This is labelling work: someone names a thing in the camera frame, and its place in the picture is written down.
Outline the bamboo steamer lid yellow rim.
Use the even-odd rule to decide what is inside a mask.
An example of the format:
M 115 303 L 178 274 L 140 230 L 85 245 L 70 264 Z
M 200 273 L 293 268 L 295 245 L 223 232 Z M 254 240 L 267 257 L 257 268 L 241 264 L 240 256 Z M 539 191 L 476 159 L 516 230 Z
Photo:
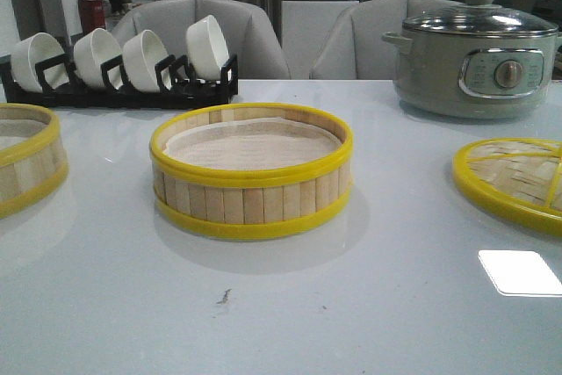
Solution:
M 460 148 L 452 160 L 457 188 L 505 220 L 561 235 L 561 142 L 493 138 Z

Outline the bamboo steamer tier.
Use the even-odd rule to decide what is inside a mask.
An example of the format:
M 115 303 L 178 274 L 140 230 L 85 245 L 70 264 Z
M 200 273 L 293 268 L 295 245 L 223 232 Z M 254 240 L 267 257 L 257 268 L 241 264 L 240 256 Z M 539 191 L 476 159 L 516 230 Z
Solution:
M 38 105 L 1 104 L 2 119 L 32 119 L 46 127 L 27 141 L 1 149 L 1 216 L 7 217 L 40 201 L 65 180 L 68 158 L 60 121 Z
M 166 141 L 182 131 L 258 118 L 311 124 L 342 145 L 321 159 L 263 170 L 208 169 L 163 152 Z M 187 112 L 161 124 L 149 149 L 160 211 L 178 226 L 214 238 L 265 240 L 307 231 L 335 217 L 351 192 L 353 134 L 343 120 L 313 107 L 246 103 Z

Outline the white steamer liner cloth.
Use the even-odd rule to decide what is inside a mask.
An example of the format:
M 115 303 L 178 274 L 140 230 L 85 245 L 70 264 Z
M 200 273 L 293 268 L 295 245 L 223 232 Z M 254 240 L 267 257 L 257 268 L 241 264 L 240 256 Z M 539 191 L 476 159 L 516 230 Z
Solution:
M 321 159 L 342 145 L 328 130 L 283 118 L 214 123 L 172 136 L 164 154 L 221 170 L 279 169 Z

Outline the grey chair left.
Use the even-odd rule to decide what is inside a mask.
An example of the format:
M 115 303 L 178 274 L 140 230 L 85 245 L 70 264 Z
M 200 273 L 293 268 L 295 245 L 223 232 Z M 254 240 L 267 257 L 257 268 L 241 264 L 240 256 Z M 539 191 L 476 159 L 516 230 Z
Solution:
M 187 28 L 212 15 L 218 21 L 230 54 L 237 55 L 241 79 L 291 77 L 285 54 L 266 12 L 235 0 L 159 0 L 131 9 L 112 29 L 123 45 L 144 30 L 158 35 L 170 54 L 187 53 Z

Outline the grey chair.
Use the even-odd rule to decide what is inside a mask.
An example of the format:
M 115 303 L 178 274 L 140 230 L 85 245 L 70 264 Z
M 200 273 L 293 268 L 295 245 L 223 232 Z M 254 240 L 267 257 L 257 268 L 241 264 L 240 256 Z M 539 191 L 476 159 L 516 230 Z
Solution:
M 316 80 L 391 80 L 397 50 L 382 40 L 400 32 L 404 19 L 445 6 L 451 0 L 370 0 L 344 10 L 328 32 L 309 71 Z
M 131 9 L 112 29 L 123 45 L 144 30 L 158 35 L 170 54 L 187 53 L 187 28 L 212 15 L 218 21 L 230 54 L 237 55 L 241 79 L 291 77 L 285 54 L 266 12 L 235 0 L 159 0 Z

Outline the white bowl rightmost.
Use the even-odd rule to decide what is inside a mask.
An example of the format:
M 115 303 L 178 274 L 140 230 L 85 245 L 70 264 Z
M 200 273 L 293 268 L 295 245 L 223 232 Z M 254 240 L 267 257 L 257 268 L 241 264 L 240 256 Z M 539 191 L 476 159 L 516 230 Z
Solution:
M 220 80 L 221 69 L 229 60 L 229 51 L 214 15 L 207 15 L 190 25 L 185 38 L 188 58 L 197 75 L 206 81 Z

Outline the white bowl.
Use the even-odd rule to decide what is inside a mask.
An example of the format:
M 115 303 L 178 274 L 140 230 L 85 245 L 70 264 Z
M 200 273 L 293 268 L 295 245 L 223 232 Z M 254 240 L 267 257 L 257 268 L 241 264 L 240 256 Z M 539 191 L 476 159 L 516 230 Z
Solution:
M 158 35 L 144 30 L 123 46 L 123 63 L 131 85 L 141 92 L 159 92 L 155 66 L 169 57 Z
M 42 87 L 35 65 L 63 53 L 64 50 L 55 37 L 46 32 L 38 32 L 21 40 L 11 50 L 12 76 L 23 90 L 41 93 Z
M 207 15 L 190 25 L 185 38 L 188 58 L 197 75 L 206 81 L 220 80 L 221 69 L 229 60 L 229 51 L 214 15 Z
M 96 28 L 74 45 L 77 73 L 92 89 L 105 89 L 101 65 L 119 55 L 122 55 L 121 46 L 104 28 Z

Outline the grey chair right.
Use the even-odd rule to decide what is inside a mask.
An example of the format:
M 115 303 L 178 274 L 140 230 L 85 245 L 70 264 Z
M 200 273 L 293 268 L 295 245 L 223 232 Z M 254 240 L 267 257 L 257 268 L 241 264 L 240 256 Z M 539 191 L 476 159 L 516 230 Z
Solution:
M 451 0 L 370 0 L 344 10 L 328 32 L 309 71 L 316 80 L 391 80 L 397 50 L 382 40 L 400 32 L 404 19 L 445 6 Z

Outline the grey-green electric cooking pot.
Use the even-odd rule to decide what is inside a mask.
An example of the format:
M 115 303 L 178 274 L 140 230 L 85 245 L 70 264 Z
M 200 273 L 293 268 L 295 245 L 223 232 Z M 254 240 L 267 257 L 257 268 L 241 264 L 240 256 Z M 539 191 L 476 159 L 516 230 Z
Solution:
M 510 119 L 545 101 L 555 32 L 543 37 L 478 37 L 401 30 L 383 41 L 397 50 L 393 83 L 404 102 L 446 116 Z

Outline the black bowl rack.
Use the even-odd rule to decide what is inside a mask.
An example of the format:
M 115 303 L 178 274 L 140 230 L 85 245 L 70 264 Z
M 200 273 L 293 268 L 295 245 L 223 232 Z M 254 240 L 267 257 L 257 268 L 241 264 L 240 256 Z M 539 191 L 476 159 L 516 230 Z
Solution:
M 36 65 L 40 92 L 24 90 L 14 80 L 9 55 L 1 58 L 1 80 L 9 103 L 48 108 L 126 108 L 193 110 L 225 105 L 238 93 L 238 61 L 232 55 L 220 70 L 218 82 L 197 78 L 188 57 L 169 55 L 155 65 L 157 90 L 136 90 L 126 74 L 120 55 L 101 64 L 103 89 L 88 87 L 76 75 L 76 65 L 67 54 L 40 61 Z

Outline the red bin in background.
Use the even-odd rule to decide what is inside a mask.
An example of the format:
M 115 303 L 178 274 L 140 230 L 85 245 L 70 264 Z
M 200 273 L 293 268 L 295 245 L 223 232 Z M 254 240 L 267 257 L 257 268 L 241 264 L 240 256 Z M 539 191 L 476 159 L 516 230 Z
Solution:
M 77 4 L 84 35 L 93 32 L 97 28 L 105 28 L 102 0 L 77 0 Z

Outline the glass pot lid with knob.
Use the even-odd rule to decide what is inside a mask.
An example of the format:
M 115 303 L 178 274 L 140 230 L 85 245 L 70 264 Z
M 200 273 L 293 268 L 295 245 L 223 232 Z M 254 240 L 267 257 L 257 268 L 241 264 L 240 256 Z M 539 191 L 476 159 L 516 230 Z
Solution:
M 494 4 L 494 0 L 465 0 L 441 9 L 406 18 L 403 28 L 482 37 L 546 37 L 558 26 L 525 11 Z

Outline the white bowl far left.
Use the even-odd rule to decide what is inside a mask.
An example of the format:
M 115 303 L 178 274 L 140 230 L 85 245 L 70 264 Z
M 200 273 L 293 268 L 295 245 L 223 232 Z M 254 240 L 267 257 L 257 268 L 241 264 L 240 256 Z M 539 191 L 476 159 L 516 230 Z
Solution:
M 12 76 L 23 90 L 41 93 L 42 87 L 35 65 L 63 53 L 64 50 L 55 37 L 46 32 L 38 32 L 21 40 L 11 50 Z

